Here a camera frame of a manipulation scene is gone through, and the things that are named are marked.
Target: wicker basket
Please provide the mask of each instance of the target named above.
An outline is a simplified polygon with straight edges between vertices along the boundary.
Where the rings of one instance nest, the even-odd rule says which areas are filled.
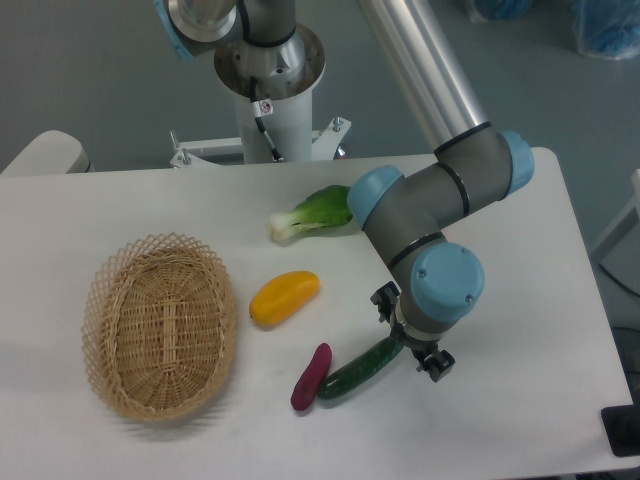
[[[89,383],[116,412],[171,420],[222,386],[236,311],[226,269],[208,246],[149,236],[103,265],[82,327]]]

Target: black ring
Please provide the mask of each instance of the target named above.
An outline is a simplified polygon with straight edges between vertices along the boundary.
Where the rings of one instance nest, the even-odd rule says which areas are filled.
[[[442,232],[435,232],[435,233],[430,233],[429,235],[425,235],[424,237],[421,237],[417,240],[414,240],[409,245],[404,247],[400,251],[400,253],[398,253],[395,257],[391,259],[391,261],[387,264],[387,268],[389,270],[392,270],[396,265],[398,265],[398,263],[400,263],[400,261],[402,261],[404,257],[409,255],[410,253],[415,252],[418,248],[420,248],[421,246],[429,242],[433,242],[434,240],[438,240],[441,238],[444,238],[444,235],[442,234]]]
[[[436,165],[439,166],[441,169],[443,169],[445,172],[447,172],[451,177],[451,180],[453,180],[454,183],[456,184],[456,187],[458,187],[458,191],[460,192],[460,197],[462,198],[462,217],[463,218],[466,217],[467,215],[469,215],[469,194],[467,193],[467,189],[464,186],[464,183],[462,182],[460,175],[458,175],[458,172],[456,172],[453,168],[451,168],[450,165],[447,165],[444,162],[438,162],[436,163]]]
[[[287,43],[295,33],[296,33],[296,27],[293,27],[293,30],[291,30],[290,33],[288,33],[283,38],[276,40],[274,42],[258,42],[257,40],[251,40],[248,36],[243,37],[243,40],[247,42],[249,45],[252,45],[254,47],[275,48],[275,47],[279,47],[283,43]]]
[[[453,137],[448,142],[444,142],[442,145],[440,145],[438,148],[436,148],[433,151],[433,153],[438,155],[438,154],[444,152],[447,148],[452,147],[456,143],[461,142],[462,140],[464,140],[467,137],[470,137],[474,133],[477,133],[480,130],[484,130],[485,128],[489,128],[490,126],[491,126],[491,122],[484,122],[484,123],[481,123],[480,125],[476,125],[475,127],[470,128],[466,132],[461,133],[460,135],[458,135],[456,137]]]

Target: yellow vegetable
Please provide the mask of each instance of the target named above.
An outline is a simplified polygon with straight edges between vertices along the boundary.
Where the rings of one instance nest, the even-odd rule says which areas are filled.
[[[251,300],[249,314],[263,327],[289,318],[318,293],[320,279],[312,272],[289,272],[267,282]]]

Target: green cucumber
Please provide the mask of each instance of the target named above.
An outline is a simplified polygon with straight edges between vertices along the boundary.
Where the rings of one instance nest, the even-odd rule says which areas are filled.
[[[358,358],[329,375],[320,385],[318,398],[331,400],[349,393],[396,358],[402,347],[402,343],[392,337],[376,343]]]

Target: purple sweet potato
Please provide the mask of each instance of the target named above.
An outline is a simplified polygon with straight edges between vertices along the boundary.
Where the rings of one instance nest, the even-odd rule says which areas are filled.
[[[298,412],[304,412],[316,398],[320,384],[331,365],[331,347],[322,343],[316,348],[309,366],[300,376],[291,394],[291,406]]]

